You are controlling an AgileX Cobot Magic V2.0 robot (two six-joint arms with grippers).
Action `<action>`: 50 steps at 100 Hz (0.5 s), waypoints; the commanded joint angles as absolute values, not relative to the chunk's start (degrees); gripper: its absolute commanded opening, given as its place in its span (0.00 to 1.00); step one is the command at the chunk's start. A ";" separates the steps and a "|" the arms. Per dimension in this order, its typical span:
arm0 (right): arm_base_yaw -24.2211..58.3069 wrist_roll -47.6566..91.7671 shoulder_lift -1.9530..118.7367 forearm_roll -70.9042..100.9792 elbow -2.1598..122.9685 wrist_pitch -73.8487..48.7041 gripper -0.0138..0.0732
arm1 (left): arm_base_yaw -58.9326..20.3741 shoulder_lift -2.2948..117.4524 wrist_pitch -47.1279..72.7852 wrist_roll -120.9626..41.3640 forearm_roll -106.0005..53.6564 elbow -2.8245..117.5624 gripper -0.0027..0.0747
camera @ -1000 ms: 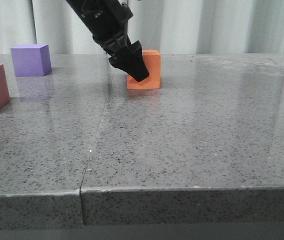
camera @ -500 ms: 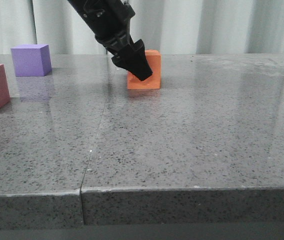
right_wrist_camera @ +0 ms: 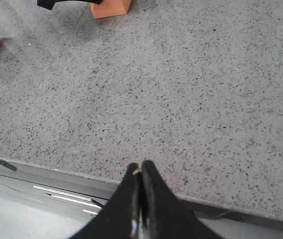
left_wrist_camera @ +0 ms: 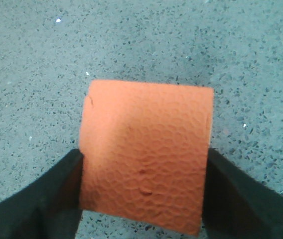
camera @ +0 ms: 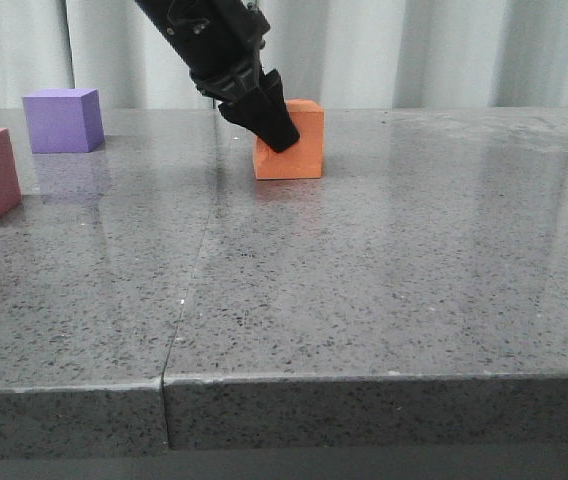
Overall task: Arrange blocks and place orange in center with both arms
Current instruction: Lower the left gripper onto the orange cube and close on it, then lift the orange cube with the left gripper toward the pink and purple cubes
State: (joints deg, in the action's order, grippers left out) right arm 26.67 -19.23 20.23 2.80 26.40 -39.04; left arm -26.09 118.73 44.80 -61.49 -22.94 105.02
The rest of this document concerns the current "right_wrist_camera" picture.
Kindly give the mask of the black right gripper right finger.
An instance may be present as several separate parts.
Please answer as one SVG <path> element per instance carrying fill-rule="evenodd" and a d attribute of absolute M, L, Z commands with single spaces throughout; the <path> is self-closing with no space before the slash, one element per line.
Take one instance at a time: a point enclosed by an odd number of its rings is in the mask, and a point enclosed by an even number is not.
<path fill-rule="evenodd" d="M 221 238 L 183 206 L 150 160 L 141 165 L 140 196 L 142 227 L 147 239 Z"/>

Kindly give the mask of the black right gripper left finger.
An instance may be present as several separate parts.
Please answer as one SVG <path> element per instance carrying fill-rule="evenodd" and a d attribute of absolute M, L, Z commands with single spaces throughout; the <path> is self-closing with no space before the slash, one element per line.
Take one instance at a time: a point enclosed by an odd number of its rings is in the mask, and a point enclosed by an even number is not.
<path fill-rule="evenodd" d="M 126 173 L 112 197 L 73 239 L 137 239 L 140 219 L 140 172 L 136 163 Z"/>

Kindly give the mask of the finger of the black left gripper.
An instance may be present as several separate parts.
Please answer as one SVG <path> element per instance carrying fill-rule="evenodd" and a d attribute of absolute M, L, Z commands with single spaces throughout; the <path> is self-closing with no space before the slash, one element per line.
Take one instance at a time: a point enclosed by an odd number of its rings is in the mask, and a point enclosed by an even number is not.
<path fill-rule="evenodd" d="M 100 4 L 102 2 L 102 0 L 37 0 L 37 6 L 48 10 L 52 10 L 57 2 L 62 2 L 62 1 L 82 1 L 82 2 L 89 2 L 94 4 Z"/>

